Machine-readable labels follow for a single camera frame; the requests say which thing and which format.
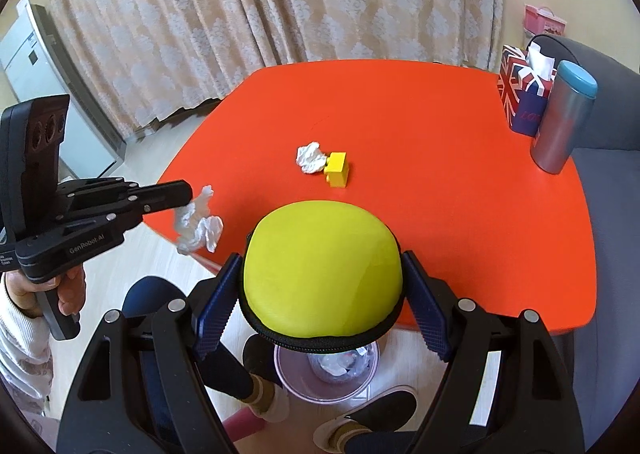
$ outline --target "beige curtain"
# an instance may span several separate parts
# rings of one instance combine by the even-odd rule
[[[502,0],[52,0],[51,8],[124,135],[223,98],[264,66],[401,58],[494,69],[502,24]]]

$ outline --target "blue gripper pad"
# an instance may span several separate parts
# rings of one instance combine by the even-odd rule
[[[220,344],[222,331],[225,330],[238,300],[238,282],[241,272],[242,257],[235,254],[220,270],[216,277],[218,286],[196,320],[194,350],[201,360],[215,351]]]
[[[414,312],[424,343],[438,354],[440,360],[448,362],[453,347],[449,343],[447,319],[427,286],[426,273],[413,252],[404,252],[401,261],[406,298]]]

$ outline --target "shoe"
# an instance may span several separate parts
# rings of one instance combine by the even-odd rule
[[[276,366],[273,361],[274,347],[270,341],[260,335],[252,335],[244,343],[244,349],[242,350],[244,368],[249,373],[272,382],[274,385],[273,401],[266,412],[259,412],[255,407],[250,406],[256,416],[270,423],[284,421],[289,417],[289,394],[282,386],[282,382],[276,372]]]
[[[394,432],[408,423],[417,407],[418,397],[413,387],[392,387],[366,404],[323,423],[314,432],[314,443],[325,452],[340,454],[329,445],[329,440],[343,425],[355,422],[372,432]]]

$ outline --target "red table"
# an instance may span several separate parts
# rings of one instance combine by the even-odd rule
[[[215,254],[243,252],[272,210],[303,199],[372,212],[425,270],[487,311],[537,310],[553,331],[586,324],[596,300],[591,224],[569,160],[558,176],[508,129],[488,72],[394,60],[262,69],[210,114],[161,181],[212,185],[225,229]],[[304,175],[296,148],[346,151],[347,188]],[[173,215],[147,223],[175,240]]]

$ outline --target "yellow toy brick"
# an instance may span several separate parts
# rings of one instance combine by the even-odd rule
[[[345,188],[349,175],[346,152],[332,152],[324,167],[326,182],[332,187]]]

